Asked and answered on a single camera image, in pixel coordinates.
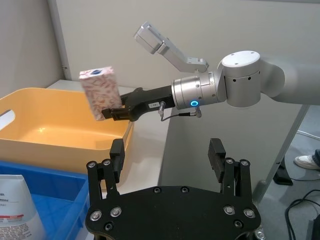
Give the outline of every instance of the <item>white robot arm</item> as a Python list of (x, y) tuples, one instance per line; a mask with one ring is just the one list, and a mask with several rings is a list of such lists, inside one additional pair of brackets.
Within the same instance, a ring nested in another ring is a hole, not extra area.
[(148, 52), (162, 54), (179, 71), (194, 73), (172, 83), (177, 109), (224, 101), (247, 108), (259, 102), (261, 93), (278, 102), (320, 105), (320, 65), (281, 62), (255, 51), (239, 51), (224, 57), (217, 70), (206, 72), (204, 59), (185, 57), (148, 22), (134, 38)]

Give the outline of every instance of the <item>white table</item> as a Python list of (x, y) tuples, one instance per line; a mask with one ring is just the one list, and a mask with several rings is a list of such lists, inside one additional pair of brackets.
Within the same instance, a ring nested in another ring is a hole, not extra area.
[[(48, 87), (49, 89), (62, 89), (83, 91), (80, 82), (59, 80)], [(119, 87), (120, 94), (132, 92), (134, 88)], [(166, 115), (171, 114), (171, 109), (166, 109)], [(156, 111), (143, 114), (134, 122), (133, 132), (126, 158), (121, 172), (120, 183), (117, 189), (120, 194), (150, 188), (158, 185), (169, 121), (160, 121)], [(93, 235), (88, 234), (85, 228), (79, 232), (77, 239), (93, 240)]]

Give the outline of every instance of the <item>silver cylindrical joint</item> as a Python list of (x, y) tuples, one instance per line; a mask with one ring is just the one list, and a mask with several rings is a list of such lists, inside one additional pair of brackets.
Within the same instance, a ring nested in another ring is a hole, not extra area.
[(171, 89), (177, 109), (199, 107), (218, 102), (212, 72), (176, 79), (173, 81)]
[(247, 108), (260, 101), (260, 54), (239, 51), (222, 60), (226, 101), (236, 108)]

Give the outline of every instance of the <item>white bag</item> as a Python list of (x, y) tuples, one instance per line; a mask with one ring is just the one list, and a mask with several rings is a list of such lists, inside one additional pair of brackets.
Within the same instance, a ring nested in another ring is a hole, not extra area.
[(0, 240), (45, 239), (44, 226), (24, 177), (0, 175)]

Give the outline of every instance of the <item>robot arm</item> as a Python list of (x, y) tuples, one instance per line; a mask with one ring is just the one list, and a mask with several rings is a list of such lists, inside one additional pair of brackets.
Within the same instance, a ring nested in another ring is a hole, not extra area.
[(226, 101), (236, 108), (257, 104), (261, 93), (278, 102), (320, 105), (320, 67), (261, 57), (255, 51), (239, 51), (222, 59), (218, 68), (206, 72), (202, 58), (185, 57), (174, 44), (148, 22), (134, 38), (149, 53), (163, 55), (179, 71), (194, 73), (179, 78), (171, 86), (148, 91), (137, 88), (121, 96), (124, 108), (105, 109), (106, 119), (136, 121), (142, 114), (165, 108), (188, 109)]

